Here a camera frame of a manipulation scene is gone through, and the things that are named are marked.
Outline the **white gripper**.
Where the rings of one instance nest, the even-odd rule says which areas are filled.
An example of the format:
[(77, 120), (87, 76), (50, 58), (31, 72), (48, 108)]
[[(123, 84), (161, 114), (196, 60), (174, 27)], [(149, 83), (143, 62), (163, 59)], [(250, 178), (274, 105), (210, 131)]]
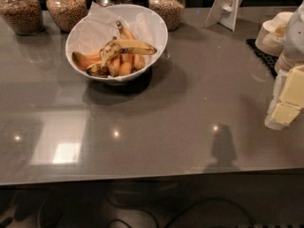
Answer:
[(264, 124), (273, 130), (289, 125), (304, 107), (304, 66), (296, 66), (288, 74), (280, 70), (275, 78)]

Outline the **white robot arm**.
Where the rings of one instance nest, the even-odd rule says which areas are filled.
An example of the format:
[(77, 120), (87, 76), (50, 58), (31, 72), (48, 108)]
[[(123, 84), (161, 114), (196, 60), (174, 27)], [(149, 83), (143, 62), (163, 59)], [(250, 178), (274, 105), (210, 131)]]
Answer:
[(283, 42), (275, 63), (274, 98), (264, 121), (274, 130), (288, 126), (304, 108), (304, 1), (292, 15)]

